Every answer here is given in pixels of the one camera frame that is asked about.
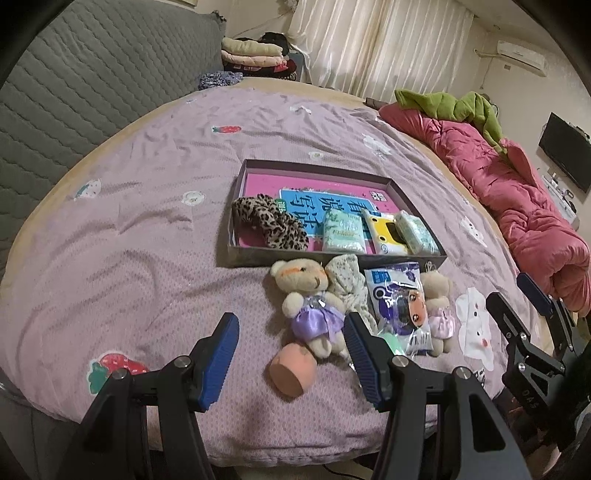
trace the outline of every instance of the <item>teddy bear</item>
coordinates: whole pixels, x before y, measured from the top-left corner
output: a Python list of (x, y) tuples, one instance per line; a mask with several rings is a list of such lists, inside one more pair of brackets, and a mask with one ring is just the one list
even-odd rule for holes
[(449, 304), (449, 279), (438, 271), (421, 273), (421, 283), (426, 299), (429, 327), (433, 350), (431, 356), (449, 353), (452, 349), (452, 338), (456, 327)]
[(334, 353), (350, 360), (342, 332), (346, 308), (341, 299), (327, 291), (329, 279), (322, 265), (308, 258), (279, 260), (271, 267), (271, 275), (287, 293), (281, 310), (291, 319), (296, 338), (317, 358)]

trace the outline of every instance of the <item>green blanket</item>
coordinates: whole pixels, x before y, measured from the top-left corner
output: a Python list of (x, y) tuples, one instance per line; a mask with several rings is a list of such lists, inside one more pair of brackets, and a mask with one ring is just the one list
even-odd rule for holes
[(469, 92), (457, 100), (449, 93), (420, 93), (410, 90), (394, 92), (400, 108), (413, 108), (436, 120), (468, 122), (480, 132), (488, 144), (499, 153), (506, 150), (499, 145), (503, 132), (491, 104), (476, 92)]

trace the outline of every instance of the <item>television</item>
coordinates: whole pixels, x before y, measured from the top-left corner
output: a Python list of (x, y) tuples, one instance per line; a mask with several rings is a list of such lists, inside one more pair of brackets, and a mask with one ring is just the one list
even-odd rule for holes
[(591, 187), (591, 143), (576, 128), (550, 114), (540, 148), (585, 193)]

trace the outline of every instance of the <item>snack package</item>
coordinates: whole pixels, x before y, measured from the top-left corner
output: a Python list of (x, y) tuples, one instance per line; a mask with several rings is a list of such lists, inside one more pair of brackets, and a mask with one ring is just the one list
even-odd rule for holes
[(371, 233), (377, 254), (410, 255), (408, 247), (396, 230), (396, 220), (392, 213), (363, 210), (363, 218)]
[(396, 229), (413, 255), (440, 255), (431, 233), (419, 217), (401, 210), (395, 215)]
[(361, 217), (334, 208), (326, 212), (322, 250), (364, 254), (365, 237)]
[(418, 263), (404, 262), (366, 270), (365, 279), (378, 319), (378, 336), (395, 335), (398, 346), (407, 356), (432, 351)]
[(394, 355), (405, 355), (406, 356), (406, 349), (405, 349), (404, 345), (402, 345), (402, 343), (398, 339), (398, 335), (390, 332), (388, 329), (382, 329), (376, 334), (376, 336), (386, 340), (386, 343), (388, 344), (388, 346), (390, 347), (390, 350), (392, 350), (392, 353)]

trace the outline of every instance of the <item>yellow package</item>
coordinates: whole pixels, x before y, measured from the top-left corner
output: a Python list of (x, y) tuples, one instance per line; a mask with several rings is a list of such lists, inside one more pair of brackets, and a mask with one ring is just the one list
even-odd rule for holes
[(410, 255), (406, 244), (396, 230), (396, 220), (391, 213), (363, 211), (363, 218), (374, 241), (375, 252), (383, 255)]

